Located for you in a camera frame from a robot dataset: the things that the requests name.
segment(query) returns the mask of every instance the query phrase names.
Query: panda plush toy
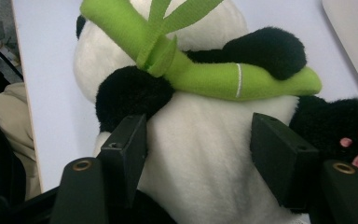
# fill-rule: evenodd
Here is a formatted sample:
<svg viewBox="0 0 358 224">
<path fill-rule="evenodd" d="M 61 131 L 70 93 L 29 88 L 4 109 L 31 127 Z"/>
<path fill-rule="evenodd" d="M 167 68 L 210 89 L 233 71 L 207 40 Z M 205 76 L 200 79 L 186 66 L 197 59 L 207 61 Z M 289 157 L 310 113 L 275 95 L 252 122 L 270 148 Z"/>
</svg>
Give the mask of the panda plush toy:
<svg viewBox="0 0 358 224">
<path fill-rule="evenodd" d="M 331 142 L 324 158 L 358 156 L 358 147 L 351 149 L 358 145 L 358 100 L 336 103 L 347 107 L 340 108 L 299 97 L 321 88 L 301 42 L 277 28 L 248 33 L 231 1 L 85 0 L 81 11 L 75 74 L 101 123 L 95 154 L 122 119 L 146 114 L 148 156 L 138 189 L 158 204 L 156 211 L 154 204 L 141 208 L 156 218 L 150 223 L 298 220 L 278 205 L 252 162 L 254 112 L 292 121 L 316 147 Z M 179 25 L 166 25 L 169 18 Z M 341 112 L 353 122 L 343 124 Z M 328 116 L 336 120 L 322 120 Z"/>
</svg>

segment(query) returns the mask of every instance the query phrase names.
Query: gray fabric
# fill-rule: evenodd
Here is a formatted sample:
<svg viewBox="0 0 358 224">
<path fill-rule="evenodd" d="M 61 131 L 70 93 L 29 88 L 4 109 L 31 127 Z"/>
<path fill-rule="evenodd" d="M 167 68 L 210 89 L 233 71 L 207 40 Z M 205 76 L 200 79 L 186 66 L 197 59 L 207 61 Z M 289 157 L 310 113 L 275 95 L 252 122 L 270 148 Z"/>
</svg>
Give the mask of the gray fabric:
<svg viewBox="0 0 358 224">
<path fill-rule="evenodd" d="M 0 127 L 25 168 L 25 200 L 31 199 L 40 194 L 41 189 L 24 83 L 8 85 L 0 93 Z"/>
<path fill-rule="evenodd" d="M 13 19 L 12 4 L 10 0 L 0 0 L 0 39 L 10 48 L 16 56 L 19 56 L 19 45 L 16 35 L 16 27 Z M 10 83 L 22 82 L 11 68 L 0 60 L 0 71 Z"/>
</svg>

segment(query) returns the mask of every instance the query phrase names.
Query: stuffed panda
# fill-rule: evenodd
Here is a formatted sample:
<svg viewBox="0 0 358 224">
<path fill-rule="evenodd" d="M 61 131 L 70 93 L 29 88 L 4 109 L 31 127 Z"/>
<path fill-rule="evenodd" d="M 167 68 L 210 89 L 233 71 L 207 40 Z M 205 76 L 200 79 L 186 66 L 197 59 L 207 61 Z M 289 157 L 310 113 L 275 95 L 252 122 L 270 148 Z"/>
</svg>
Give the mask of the stuffed panda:
<svg viewBox="0 0 358 224">
<path fill-rule="evenodd" d="M 153 5 L 151 1 L 130 2 L 142 17 L 148 18 Z M 99 9 L 108 4 L 104 0 L 89 3 Z M 183 3 L 183 0 L 171 1 L 167 14 Z M 192 91 L 194 86 L 188 91 L 188 88 L 181 88 L 174 78 L 166 78 L 158 72 L 151 76 L 153 69 L 138 68 L 138 61 L 109 37 L 110 31 L 101 28 L 103 24 L 96 25 L 90 16 L 88 19 L 78 23 L 75 74 L 79 88 L 96 104 L 101 122 L 95 154 L 124 117 L 146 114 L 149 151 L 138 189 L 168 213 L 165 221 L 291 223 L 299 218 L 278 205 L 255 169 L 249 150 L 251 122 L 254 112 L 257 112 L 288 125 L 292 120 L 293 126 L 301 129 L 301 123 L 307 119 L 300 116 L 302 112 L 318 110 L 317 106 L 309 105 L 314 101 L 329 105 L 322 99 L 296 96 L 317 93 L 318 80 L 305 83 L 305 86 L 316 83 L 313 91 L 271 91 L 273 93 L 268 97 L 261 95 L 247 101 L 236 99 L 241 94 L 241 85 L 235 87 L 234 97 L 230 99 L 221 96 L 221 92 L 213 95 L 203 89 Z M 248 63 L 278 80 L 272 84 L 283 85 L 281 83 L 285 80 L 300 77 L 299 73 L 306 65 L 304 47 L 297 38 L 271 27 L 249 34 L 241 13 L 228 0 L 217 4 L 199 21 L 169 33 L 167 37 L 176 41 L 177 48 L 192 62 Z M 170 54 L 168 48 L 163 50 L 165 52 Z M 237 73 L 242 75 L 242 72 L 238 65 Z M 220 77 L 217 81 L 214 78 L 202 81 L 225 82 L 225 77 Z M 186 85 L 197 81 L 191 79 Z M 254 85 L 257 92 L 273 89 L 268 87 L 257 86 L 257 82 Z M 303 134 L 310 134 L 310 131 L 311 126 Z M 317 137 L 310 134 L 310 140 L 312 138 Z M 352 135 L 344 134 L 341 138 L 355 142 Z M 336 156 L 327 154 L 326 158 Z"/>
</svg>

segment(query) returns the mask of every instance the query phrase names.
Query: black plush arm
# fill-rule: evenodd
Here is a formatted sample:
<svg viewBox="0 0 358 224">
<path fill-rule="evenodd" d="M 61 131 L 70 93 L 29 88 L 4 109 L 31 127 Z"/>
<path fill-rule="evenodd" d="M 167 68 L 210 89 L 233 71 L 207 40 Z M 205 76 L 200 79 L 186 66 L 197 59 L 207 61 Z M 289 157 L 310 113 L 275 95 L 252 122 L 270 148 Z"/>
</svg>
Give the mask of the black plush arm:
<svg viewBox="0 0 358 224">
<path fill-rule="evenodd" d="M 171 84 L 135 66 L 116 70 L 101 85 L 95 104 L 101 132 L 112 132 L 128 115 L 146 114 L 150 119 L 174 93 Z"/>
<path fill-rule="evenodd" d="M 291 77 L 307 63 L 304 45 L 294 35 L 274 27 L 257 30 L 225 44 L 223 49 L 188 51 L 197 63 L 249 63 L 265 68 L 279 80 Z"/>
</svg>

